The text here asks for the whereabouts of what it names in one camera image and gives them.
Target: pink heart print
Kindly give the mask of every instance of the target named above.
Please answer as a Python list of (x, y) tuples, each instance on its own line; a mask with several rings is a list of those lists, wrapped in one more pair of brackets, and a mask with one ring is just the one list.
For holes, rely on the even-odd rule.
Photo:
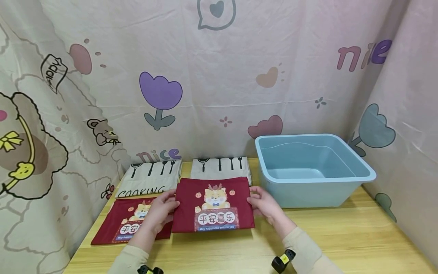
[(7, 118), (7, 113), (4, 110), (0, 110), (0, 122), (6, 120)]
[(269, 120), (262, 120), (257, 125), (248, 127), (248, 134), (253, 139), (264, 135), (280, 135), (281, 131), (283, 131), (283, 121), (278, 115), (273, 115)]

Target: yellow bow print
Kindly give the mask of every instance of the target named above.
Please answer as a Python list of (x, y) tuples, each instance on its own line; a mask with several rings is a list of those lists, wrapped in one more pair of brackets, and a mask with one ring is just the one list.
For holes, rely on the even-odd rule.
[(4, 148), (6, 152), (15, 149), (14, 145), (20, 145), (23, 139), (17, 138), (18, 134), (15, 131), (11, 131), (2, 138), (0, 138), (0, 150)]

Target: brown heart print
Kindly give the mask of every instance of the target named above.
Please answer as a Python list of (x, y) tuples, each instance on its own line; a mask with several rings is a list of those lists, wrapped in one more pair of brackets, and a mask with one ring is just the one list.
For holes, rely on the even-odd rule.
[(278, 78), (278, 69), (276, 67), (272, 67), (269, 69), (266, 74), (259, 74), (255, 78), (257, 84), (264, 88), (271, 88), (277, 83)]
[(257, 125), (248, 127), (248, 134), (253, 139), (264, 135), (280, 135), (282, 131), (283, 121), (278, 115), (272, 115), (269, 120), (262, 120)]

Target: small flower print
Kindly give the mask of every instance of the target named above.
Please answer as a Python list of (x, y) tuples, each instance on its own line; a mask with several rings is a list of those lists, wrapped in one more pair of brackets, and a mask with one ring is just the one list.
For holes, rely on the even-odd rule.
[(220, 121), (221, 123), (224, 123), (224, 124), (223, 124), (223, 127), (224, 127), (224, 128), (226, 128), (226, 127), (228, 126), (228, 124), (232, 124), (232, 123), (233, 123), (233, 121), (229, 121), (229, 120), (228, 120), (228, 117), (227, 117), (227, 116), (225, 116), (224, 119), (220, 119), (219, 121)]
[(319, 98), (319, 100), (315, 100), (315, 103), (318, 105), (316, 106), (316, 109), (318, 109), (321, 105), (326, 105), (327, 103), (323, 101), (323, 97)]
[(108, 184), (105, 191), (100, 194), (100, 198), (103, 199), (104, 197), (106, 197), (106, 199), (109, 200), (111, 198), (111, 195), (113, 194), (114, 189), (114, 185)]

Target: person's left hand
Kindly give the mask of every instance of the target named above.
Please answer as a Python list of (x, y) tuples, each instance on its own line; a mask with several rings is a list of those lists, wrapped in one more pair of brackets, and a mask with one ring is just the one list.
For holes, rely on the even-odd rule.
[(158, 234), (165, 224), (173, 220), (173, 215), (169, 213), (180, 205), (180, 202), (175, 201), (176, 192), (176, 189), (171, 189), (155, 198), (141, 225), (143, 229)]

